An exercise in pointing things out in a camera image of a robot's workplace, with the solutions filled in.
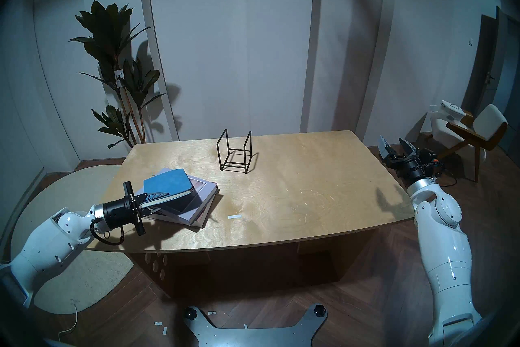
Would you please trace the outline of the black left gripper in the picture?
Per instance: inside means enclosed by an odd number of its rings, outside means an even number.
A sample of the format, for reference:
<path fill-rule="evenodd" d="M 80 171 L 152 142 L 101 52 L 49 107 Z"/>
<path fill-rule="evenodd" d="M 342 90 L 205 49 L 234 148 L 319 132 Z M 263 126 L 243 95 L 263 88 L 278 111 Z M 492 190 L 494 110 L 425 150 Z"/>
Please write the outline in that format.
<path fill-rule="evenodd" d="M 146 231 L 142 222 L 143 212 L 141 205 L 143 203 L 145 205 L 158 205 L 173 196 L 163 192 L 135 195 L 132 184 L 129 181 L 123 183 L 123 190 L 123 198 L 103 204 L 103 219 L 108 228 L 102 230 L 103 234 L 119 227 L 123 236 L 124 225 L 132 224 L 137 235 L 143 236 Z"/>

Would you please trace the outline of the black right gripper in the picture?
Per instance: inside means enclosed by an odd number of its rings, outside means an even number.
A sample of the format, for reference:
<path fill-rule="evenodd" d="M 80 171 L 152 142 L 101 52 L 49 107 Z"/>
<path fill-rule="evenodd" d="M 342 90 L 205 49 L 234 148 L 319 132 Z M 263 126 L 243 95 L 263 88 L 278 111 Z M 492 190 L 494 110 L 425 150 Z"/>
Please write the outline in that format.
<path fill-rule="evenodd" d="M 441 166 L 436 154 L 428 149 L 417 154 L 417 148 L 412 143 L 402 138 L 399 142 L 404 155 L 398 154 L 383 136 L 378 140 L 378 150 L 386 167 L 396 172 L 406 189 L 419 180 L 434 176 L 434 168 Z"/>

